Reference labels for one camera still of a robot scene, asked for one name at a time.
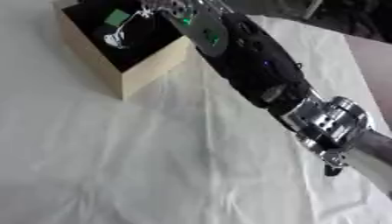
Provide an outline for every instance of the green light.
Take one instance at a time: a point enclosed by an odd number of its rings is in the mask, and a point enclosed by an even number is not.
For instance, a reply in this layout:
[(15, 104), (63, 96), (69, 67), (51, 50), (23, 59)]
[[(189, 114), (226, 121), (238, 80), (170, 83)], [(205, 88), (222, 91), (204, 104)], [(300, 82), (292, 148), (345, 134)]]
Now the green light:
[(214, 33), (213, 31), (211, 31), (210, 29), (205, 29), (205, 30), (203, 31), (203, 33), (204, 33), (206, 39), (207, 39), (213, 46), (215, 46), (215, 45), (219, 42), (219, 40), (220, 40), (219, 36), (218, 36), (216, 33)]
[(190, 25), (191, 22), (192, 22), (192, 20), (191, 20), (190, 18), (184, 18), (182, 21), (183, 21), (184, 24), (186, 24), (186, 25)]

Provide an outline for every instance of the robotic arm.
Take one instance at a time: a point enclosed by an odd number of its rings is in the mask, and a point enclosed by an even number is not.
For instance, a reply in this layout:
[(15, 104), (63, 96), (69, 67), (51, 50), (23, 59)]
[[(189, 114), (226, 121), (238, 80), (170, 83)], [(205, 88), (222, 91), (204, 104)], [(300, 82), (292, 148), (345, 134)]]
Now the robotic arm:
[(159, 11), (242, 96), (267, 109), (325, 162), (325, 175), (352, 166), (392, 199), (392, 139), (341, 96), (322, 99), (301, 66), (259, 25), (219, 0), (141, 0)]

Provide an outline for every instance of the table surface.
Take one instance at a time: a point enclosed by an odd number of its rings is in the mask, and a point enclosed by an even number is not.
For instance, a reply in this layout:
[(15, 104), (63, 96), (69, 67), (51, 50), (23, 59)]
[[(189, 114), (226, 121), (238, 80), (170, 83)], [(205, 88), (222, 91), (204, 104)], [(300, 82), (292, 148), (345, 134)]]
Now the table surface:
[[(392, 205), (323, 164), (189, 48), (184, 64), (117, 101), (62, 44), (48, 0), (0, 3), (0, 221), (66, 224), (375, 224)], [(253, 17), (388, 127), (343, 35)]]

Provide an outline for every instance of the wooden box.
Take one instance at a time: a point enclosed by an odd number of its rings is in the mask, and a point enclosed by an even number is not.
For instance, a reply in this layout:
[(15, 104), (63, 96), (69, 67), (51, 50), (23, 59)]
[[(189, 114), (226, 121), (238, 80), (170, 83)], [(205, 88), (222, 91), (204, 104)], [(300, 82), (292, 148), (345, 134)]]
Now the wooden box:
[(53, 3), (61, 36), (73, 52), (123, 100), (159, 76), (167, 74), (186, 57), (186, 48), (190, 41), (186, 37), (181, 37), (129, 69), (121, 71), (64, 12), (65, 8), (76, 4), (75, 0), (57, 0)]

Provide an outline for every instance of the wrinkled white fabric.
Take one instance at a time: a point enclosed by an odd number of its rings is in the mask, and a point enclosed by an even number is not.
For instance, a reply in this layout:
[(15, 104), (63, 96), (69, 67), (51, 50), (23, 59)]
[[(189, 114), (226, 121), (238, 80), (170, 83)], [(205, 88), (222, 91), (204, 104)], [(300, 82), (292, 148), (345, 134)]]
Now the wrinkled white fabric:
[[(254, 17), (325, 97), (389, 131), (344, 37)], [(190, 47), (129, 101), (108, 96), (60, 42), (47, 0), (0, 3), (0, 222), (387, 224), (392, 204), (323, 164)]]

